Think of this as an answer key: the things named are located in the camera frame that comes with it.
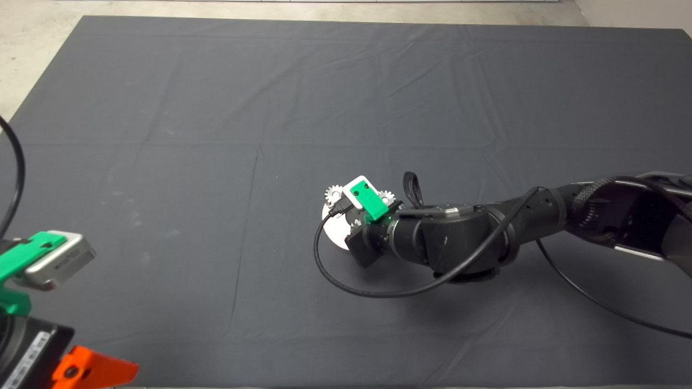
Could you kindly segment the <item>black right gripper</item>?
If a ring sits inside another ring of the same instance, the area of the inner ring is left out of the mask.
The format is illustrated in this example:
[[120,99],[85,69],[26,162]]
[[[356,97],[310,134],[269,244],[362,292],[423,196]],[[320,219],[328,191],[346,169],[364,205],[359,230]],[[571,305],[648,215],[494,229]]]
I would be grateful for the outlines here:
[[356,219],[346,237],[346,246],[361,268],[369,268],[380,258],[403,258],[395,247],[395,228],[398,215],[385,215],[371,224]]

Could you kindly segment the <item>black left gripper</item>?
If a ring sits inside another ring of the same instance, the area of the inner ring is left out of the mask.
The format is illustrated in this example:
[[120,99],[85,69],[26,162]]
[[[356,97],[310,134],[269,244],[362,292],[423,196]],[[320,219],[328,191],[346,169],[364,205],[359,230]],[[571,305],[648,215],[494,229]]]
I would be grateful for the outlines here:
[[107,388],[132,382],[140,369],[117,359],[74,346],[69,326],[31,316],[1,317],[2,388]]

